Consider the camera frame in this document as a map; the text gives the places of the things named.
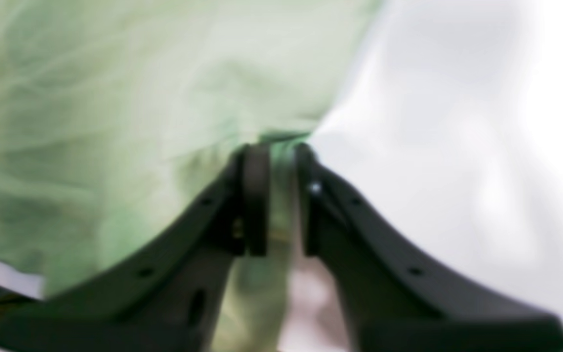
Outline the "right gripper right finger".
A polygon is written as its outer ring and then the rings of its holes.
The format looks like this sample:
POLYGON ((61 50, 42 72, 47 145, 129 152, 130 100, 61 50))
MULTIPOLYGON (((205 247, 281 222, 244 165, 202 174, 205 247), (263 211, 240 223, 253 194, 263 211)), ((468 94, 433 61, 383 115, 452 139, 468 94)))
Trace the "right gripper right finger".
POLYGON ((304 253, 333 277, 354 352, 563 352, 556 315, 420 250, 306 143, 295 156, 304 253))

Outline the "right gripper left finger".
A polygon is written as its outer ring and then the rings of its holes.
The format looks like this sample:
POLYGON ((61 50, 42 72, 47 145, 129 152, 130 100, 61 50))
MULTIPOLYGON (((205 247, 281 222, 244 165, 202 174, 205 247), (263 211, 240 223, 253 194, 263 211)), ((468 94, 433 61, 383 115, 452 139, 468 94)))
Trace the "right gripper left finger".
POLYGON ((246 145, 123 262, 0 325, 5 352, 205 352, 232 262, 267 252, 270 154, 246 145))

